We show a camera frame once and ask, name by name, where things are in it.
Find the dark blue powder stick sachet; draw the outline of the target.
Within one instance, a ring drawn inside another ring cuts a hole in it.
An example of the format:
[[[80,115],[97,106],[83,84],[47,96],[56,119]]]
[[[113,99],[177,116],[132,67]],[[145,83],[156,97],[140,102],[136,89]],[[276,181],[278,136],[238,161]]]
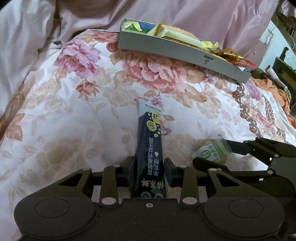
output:
[[[135,156],[134,198],[166,198],[161,111],[138,100],[138,142]]]

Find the green white pastry packet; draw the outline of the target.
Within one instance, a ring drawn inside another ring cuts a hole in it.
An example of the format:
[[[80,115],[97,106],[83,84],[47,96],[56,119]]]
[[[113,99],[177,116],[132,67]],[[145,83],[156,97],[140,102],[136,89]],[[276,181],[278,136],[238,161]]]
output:
[[[229,153],[230,148],[224,138],[208,138],[201,141],[192,158],[202,158],[224,165]]]

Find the dried tofu snack packet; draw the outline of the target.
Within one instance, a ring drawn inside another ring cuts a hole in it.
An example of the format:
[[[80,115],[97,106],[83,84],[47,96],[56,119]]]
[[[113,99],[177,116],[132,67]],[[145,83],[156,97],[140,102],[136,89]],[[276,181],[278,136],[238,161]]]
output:
[[[244,58],[230,59],[230,63],[239,67],[256,67],[256,65]]]

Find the gold foil snack packet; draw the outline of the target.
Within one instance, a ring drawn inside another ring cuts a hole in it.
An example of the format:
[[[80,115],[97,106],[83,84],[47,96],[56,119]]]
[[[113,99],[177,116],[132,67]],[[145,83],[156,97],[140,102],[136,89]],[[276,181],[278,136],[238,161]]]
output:
[[[232,59],[232,60],[242,60],[243,59],[243,56],[237,54],[236,52],[234,52],[233,49],[231,48],[225,48],[225,49],[214,49],[214,48],[209,48],[209,50],[217,55],[217,56],[220,56],[222,58],[225,58],[225,59]]]

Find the orange cream snack packet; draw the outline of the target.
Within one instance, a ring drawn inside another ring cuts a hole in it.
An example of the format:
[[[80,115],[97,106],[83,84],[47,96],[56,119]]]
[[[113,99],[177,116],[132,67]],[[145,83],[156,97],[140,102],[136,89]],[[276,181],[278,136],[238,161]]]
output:
[[[200,49],[204,48],[201,40],[192,33],[163,23],[156,25],[147,34],[150,36],[172,40],[191,47],[197,47]]]

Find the orange cloth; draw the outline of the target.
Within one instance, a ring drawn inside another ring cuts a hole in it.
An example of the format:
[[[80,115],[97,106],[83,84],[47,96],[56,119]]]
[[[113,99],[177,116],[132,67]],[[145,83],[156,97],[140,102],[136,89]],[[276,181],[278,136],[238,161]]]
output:
[[[295,118],[290,113],[290,101],[289,101],[288,96],[285,93],[285,91],[277,88],[273,84],[273,82],[268,78],[255,79],[253,77],[250,77],[250,80],[252,80],[257,87],[272,93],[273,97],[278,101],[278,103],[282,107],[283,111],[285,112],[289,123],[294,128],[296,128]]]

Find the yellow wrapper in tray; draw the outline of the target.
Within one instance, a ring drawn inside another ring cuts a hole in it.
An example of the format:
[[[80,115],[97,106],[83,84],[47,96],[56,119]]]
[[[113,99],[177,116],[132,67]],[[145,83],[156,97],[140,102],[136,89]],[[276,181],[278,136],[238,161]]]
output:
[[[219,43],[215,42],[214,44],[211,41],[201,41],[201,44],[204,49],[218,49]]]

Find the grey cardboard tray box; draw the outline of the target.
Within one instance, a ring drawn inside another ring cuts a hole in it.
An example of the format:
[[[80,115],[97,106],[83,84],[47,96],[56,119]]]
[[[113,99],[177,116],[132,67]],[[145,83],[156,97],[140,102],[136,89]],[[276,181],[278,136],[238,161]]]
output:
[[[124,50],[140,51],[182,60],[223,74],[241,83],[246,83],[250,78],[251,73],[246,69],[211,53],[173,40],[151,36],[142,31],[142,29],[151,30],[155,26],[156,24],[149,22],[124,19],[120,24],[118,47]]]

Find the pink satin quilt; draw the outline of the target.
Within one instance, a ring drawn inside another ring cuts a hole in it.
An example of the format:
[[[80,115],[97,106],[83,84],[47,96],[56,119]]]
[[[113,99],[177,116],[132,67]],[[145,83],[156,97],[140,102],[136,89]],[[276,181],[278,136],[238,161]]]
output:
[[[1,1],[1,112],[47,43],[86,29],[117,31],[126,19],[165,23],[247,56],[277,1]]]

